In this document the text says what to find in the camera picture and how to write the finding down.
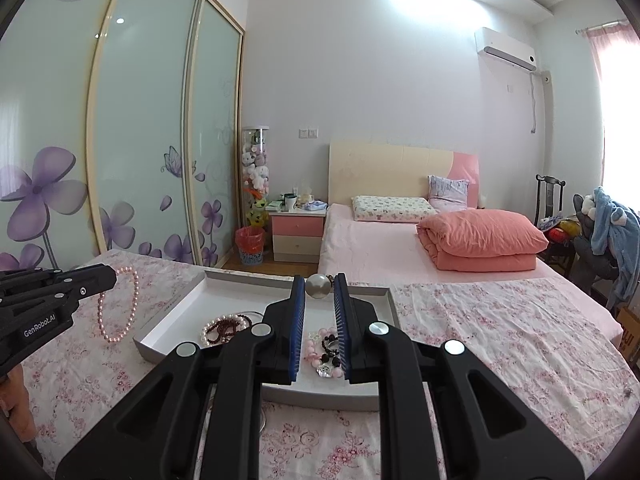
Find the person's left hand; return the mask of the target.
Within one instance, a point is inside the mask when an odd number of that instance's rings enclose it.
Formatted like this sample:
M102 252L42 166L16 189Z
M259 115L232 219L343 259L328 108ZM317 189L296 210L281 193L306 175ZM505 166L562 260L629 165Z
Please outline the person's left hand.
M29 408L29 393L24 384L23 367L17 365L1 382L1 409L22 442L37 435L34 418Z

